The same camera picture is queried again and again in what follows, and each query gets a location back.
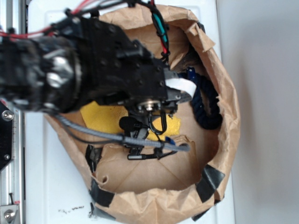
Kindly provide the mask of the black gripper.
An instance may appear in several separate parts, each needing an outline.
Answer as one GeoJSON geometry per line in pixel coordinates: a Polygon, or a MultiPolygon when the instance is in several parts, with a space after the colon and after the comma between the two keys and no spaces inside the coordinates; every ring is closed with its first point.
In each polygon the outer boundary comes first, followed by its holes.
{"type": "Polygon", "coordinates": [[[168,87],[179,91],[176,104],[192,101],[196,84],[169,70],[139,41],[95,18],[67,18],[54,25],[59,37],[74,48],[81,67],[80,90],[70,109],[97,101],[101,105],[137,106],[148,100],[164,102],[168,87]]]}

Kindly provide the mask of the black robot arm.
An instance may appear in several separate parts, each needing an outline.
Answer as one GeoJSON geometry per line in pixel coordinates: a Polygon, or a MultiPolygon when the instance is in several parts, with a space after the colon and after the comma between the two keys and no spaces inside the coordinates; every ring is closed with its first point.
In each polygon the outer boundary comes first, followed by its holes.
{"type": "Polygon", "coordinates": [[[0,44],[0,95],[22,110],[69,113],[95,101],[173,113],[194,96],[193,82],[116,25],[68,17],[50,31],[0,44]]]}

